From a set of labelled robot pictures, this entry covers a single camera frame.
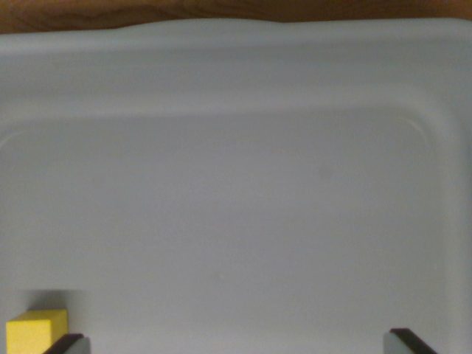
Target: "yellow block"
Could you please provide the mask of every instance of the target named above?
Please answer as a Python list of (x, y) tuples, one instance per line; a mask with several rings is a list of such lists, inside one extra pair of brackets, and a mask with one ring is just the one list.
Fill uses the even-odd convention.
[(67, 310), (27, 311), (7, 322), (7, 354), (43, 354), (67, 332)]

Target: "white plastic tray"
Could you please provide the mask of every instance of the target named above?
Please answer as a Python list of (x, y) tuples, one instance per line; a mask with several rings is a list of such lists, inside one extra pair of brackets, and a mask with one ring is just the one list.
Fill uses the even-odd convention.
[(5, 35), (1, 320), (67, 306), (94, 354), (472, 353), (471, 132), (465, 21)]

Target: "wooden surface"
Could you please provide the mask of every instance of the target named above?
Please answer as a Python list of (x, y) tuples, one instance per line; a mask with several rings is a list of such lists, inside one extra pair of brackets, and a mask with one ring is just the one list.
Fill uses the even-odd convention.
[(472, 0), (0, 0), (0, 33), (117, 28), (179, 18), (414, 17), (472, 20)]

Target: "yellow foam cube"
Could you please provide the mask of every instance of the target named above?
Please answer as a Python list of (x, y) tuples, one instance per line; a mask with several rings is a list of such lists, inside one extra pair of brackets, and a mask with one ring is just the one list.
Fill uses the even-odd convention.
[(67, 310), (27, 311), (7, 322), (7, 354), (43, 354), (67, 333)]

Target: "wooden table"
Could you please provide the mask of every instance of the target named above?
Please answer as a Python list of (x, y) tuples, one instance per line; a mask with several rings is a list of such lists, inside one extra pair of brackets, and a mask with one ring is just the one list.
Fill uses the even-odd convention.
[(0, 0), (0, 33), (117, 28), (180, 18), (416, 17), (472, 20), (472, 0)]

